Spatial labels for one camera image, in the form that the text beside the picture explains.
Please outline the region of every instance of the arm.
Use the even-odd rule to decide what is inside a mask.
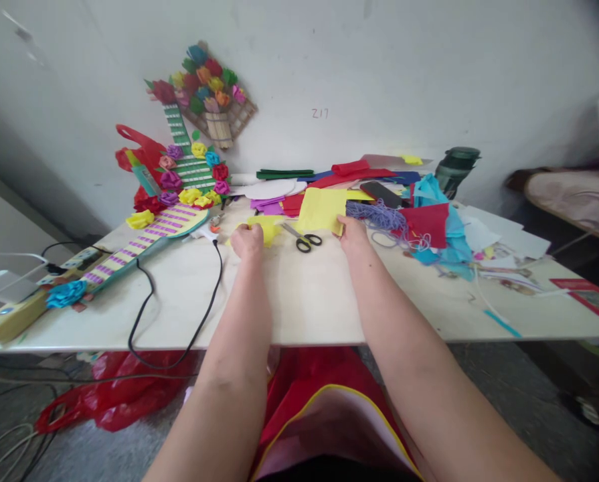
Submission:
[[[340,217],[366,341],[386,388],[437,480],[555,481],[456,363],[397,286],[364,225]]]
[[[245,480],[266,410],[272,315],[262,273],[261,226],[231,237],[241,258],[197,382],[145,482]]]

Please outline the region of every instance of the hand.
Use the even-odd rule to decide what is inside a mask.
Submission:
[[[337,216],[337,221],[344,225],[344,231],[339,237],[341,248],[346,254],[359,247],[370,246],[368,236],[366,236],[366,225],[355,218],[349,216]]]
[[[264,230],[260,224],[240,224],[230,236],[230,244],[242,260],[260,260],[264,249]]]

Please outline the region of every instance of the white tabletop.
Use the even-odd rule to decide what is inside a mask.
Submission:
[[[253,215],[245,198],[228,206],[221,224],[224,259],[221,286],[194,348],[206,348],[212,338],[239,265],[224,243],[232,230]],[[265,274],[272,304],[272,342],[279,345],[353,345],[365,343],[346,258],[339,241],[319,232],[324,242],[309,254],[300,253],[287,232],[266,249]],[[100,243],[122,248],[137,232],[125,225]],[[438,277],[432,266],[407,258],[399,248],[373,243],[392,276],[448,342],[513,341],[507,330],[484,314],[475,281]],[[205,238],[182,243],[165,241],[141,262],[156,284],[135,337],[138,349],[183,349],[207,309],[219,271],[214,247]],[[542,260],[531,267],[535,280],[554,290],[550,278],[578,278],[560,264]],[[567,296],[534,299],[480,279],[490,303],[506,317],[522,339],[583,339],[599,337],[599,316]],[[0,351],[100,351],[127,349],[127,338],[143,299],[149,292],[145,275],[131,270],[103,290],[77,313],[69,308],[43,315],[23,335]]]

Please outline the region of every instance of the floor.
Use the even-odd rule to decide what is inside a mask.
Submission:
[[[581,423],[560,405],[556,388],[515,344],[452,345],[451,349],[464,371],[516,433],[562,479],[599,481],[599,432]],[[379,376],[370,352],[367,349],[359,349],[359,352],[367,366]],[[20,367],[28,366],[32,360],[35,359],[6,357],[0,359],[0,364],[6,362]],[[63,368],[76,373],[82,367],[71,362]],[[10,387],[0,384],[0,393]],[[46,386],[27,386],[0,396],[0,434],[19,423],[33,423],[51,399]],[[167,435],[182,399],[183,394],[180,394],[166,409],[117,433],[98,430],[93,422],[59,432],[26,481],[141,480]],[[0,445],[0,456],[21,437],[20,433],[12,434],[10,442]],[[39,439],[33,440],[28,454],[8,480],[20,480],[38,443]],[[0,477],[8,467],[0,471]]]

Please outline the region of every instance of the green water bottle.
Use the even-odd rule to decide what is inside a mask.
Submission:
[[[458,186],[480,159],[480,151],[473,147],[451,147],[445,154],[435,169],[435,178],[445,196],[454,199]]]

